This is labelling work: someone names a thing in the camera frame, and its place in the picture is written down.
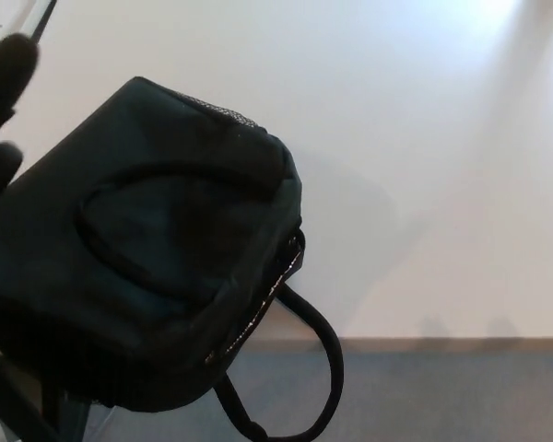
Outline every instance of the zipper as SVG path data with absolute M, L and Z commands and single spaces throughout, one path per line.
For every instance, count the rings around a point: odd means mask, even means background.
M 295 267 L 295 263 L 297 262 L 297 260 L 301 256 L 301 254 L 302 254 L 302 250 L 299 250 L 297 252 L 297 254 L 295 255 L 295 257 L 293 258 L 293 260 L 288 265 L 285 272 L 283 272 L 278 277 L 278 279 L 273 284 L 273 286 L 270 287 L 270 291 L 268 292 L 268 295 L 262 301 L 262 304 L 256 310 L 256 313 L 254 314 L 254 316 L 252 317 L 250 322 L 248 322 L 248 324 L 246 324 L 246 326 L 241 331 L 241 333 L 236 337 L 236 339 L 229 345 L 229 347 L 224 352 L 222 352 L 221 355 L 218 355 L 218 353 L 215 350 L 213 350 L 211 353 L 209 353 L 209 355 L 205 358 L 205 364 L 206 365 L 214 362 L 218 358 L 223 358 L 225 356 L 228 356 L 239 346 L 240 343 L 243 343 L 243 341 L 245 341 L 246 339 L 248 339 L 250 337 L 250 335 L 252 334 L 252 332 L 254 331 L 256 326 L 258 325 L 258 322 L 260 321 L 260 319 L 263 317 L 264 313 L 266 312 L 266 310 L 270 306 L 270 303 L 275 299 L 275 297 L 277 295 L 277 289 L 280 287 L 281 283 L 283 283 L 283 281 L 287 279 L 288 274 Z
M 253 120 L 244 117 L 239 112 L 236 112 L 235 110 L 230 110 L 226 108 L 222 108 L 220 106 L 216 106 L 214 104 L 207 103 L 206 101 L 202 101 L 201 99 L 196 99 L 195 97 L 191 97 L 190 95 L 183 94 L 182 92 L 174 92 L 178 98 L 185 102 L 186 104 L 194 105 L 195 107 L 204 108 L 207 111 L 211 111 L 214 113 L 218 113 L 223 115 L 224 117 L 228 117 L 232 119 L 235 122 L 238 122 L 240 124 L 245 124 L 246 126 L 250 127 L 258 127 L 258 124 L 256 124 Z

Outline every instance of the black backpack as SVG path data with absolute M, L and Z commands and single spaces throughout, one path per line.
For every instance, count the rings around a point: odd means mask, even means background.
M 0 350 L 72 394 L 138 412 L 215 389 L 252 441 L 309 441 L 339 403 L 340 343 L 285 282 L 301 182 L 273 135 L 144 79 L 124 85 L 0 196 Z M 267 437 L 226 371 L 278 299 L 312 327 L 331 393 L 305 433 Z

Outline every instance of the carry handle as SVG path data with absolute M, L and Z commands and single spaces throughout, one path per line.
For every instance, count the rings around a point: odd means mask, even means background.
M 88 205 L 97 197 L 108 192 L 116 192 L 145 180 L 170 176 L 194 177 L 219 184 L 225 184 L 249 193 L 254 199 L 267 201 L 273 196 L 273 191 L 251 177 L 231 169 L 209 164 L 186 163 L 183 161 L 167 161 L 134 166 L 112 174 L 97 184 L 76 206 L 74 226 L 84 246 L 109 269 L 133 284 L 164 297 L 176 297 L 176 289 L 156 280 L 151 272 L 131 261 L 122 253 L 111 247 L 99 231 L 90 224 L 86 215 Z M 205 306 L 201 299 L 190 293 L 181 296 L 195 305 Z
M 330 423 L 342 397 L 344 386 L 344 357 L 342 347 L 334 329 L 332 329 L 332 326 L 324 316 L 287 285 L 283 285 L 278 299 L 315 331 L 328 357 L 331 373 L 330 395 L 325 403 L 324 410 L 315 424 L 307 431 L 295 436 L 268 436 L 259 424 L 250 419 L 228 375 L 225 375 L 216 385 L 215 393 L 231 423 L 252 442 L 311 442 Z

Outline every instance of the gray floor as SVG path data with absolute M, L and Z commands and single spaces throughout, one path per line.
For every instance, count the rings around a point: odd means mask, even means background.
M 250 413 L 275 435 L 307 426 L 328 385 L 318 354 L 241 355 L 231 374 Z M 245 440 L 212 394 L 173 412 L 116 411 L 101 425 L 105 415 L 92 410 L 85 442 Z M 319 440 L 553 442 L 553 356 L 350 356 L 344 399 Z

